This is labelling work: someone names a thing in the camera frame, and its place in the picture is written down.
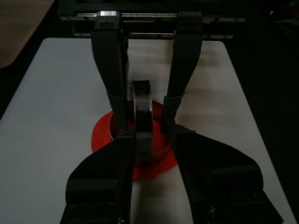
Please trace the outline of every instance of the red tape roll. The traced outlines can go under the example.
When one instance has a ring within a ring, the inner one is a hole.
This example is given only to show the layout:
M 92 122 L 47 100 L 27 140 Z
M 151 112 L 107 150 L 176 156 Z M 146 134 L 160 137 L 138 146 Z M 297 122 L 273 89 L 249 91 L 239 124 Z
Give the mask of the red tape roll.
M 140 178 L 148 180 L 176 166 L 174 150 L 162 132 L 163 105 L 154 101 L 154 153 L 150 156 L 136 157 L 134 181 Z M 98 121 L 91 138 L 92 151 L 100 150 L 119 135 L 120 131 L 114 118 L 114 113 L 107 113 Z

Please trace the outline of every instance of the white table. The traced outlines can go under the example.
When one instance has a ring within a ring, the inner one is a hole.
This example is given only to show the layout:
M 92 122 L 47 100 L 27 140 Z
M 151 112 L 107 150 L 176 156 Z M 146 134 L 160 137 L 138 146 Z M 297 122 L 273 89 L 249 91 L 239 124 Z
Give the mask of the white table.
M 163 102 L 172 42 L 130 41 L 130 80 L 151 81 Z M 0 122 L 0 223 L 58 224 L 68 176 L 91 153 L 91 132 L 111 110 L 88 39 L 46 39 Z M 205 42 L 176 122 L 251 156 L 286 224 L 295 224 L 230 56 Z M 134 185 L 132 223 L 192 223 L 178 167 Z

